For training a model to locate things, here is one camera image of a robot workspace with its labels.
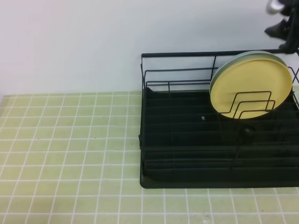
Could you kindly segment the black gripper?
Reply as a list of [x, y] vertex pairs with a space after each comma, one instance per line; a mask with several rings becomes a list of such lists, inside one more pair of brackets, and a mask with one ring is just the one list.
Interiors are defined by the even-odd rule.
[[299, 52], [299, 2], [297, 0], [279, 0], [284, 9], [278, 13], [288, 17], [278, 24], [265, 29], [265, 33], [272, 38], [285, 41], [279, 46], [284, 54]]

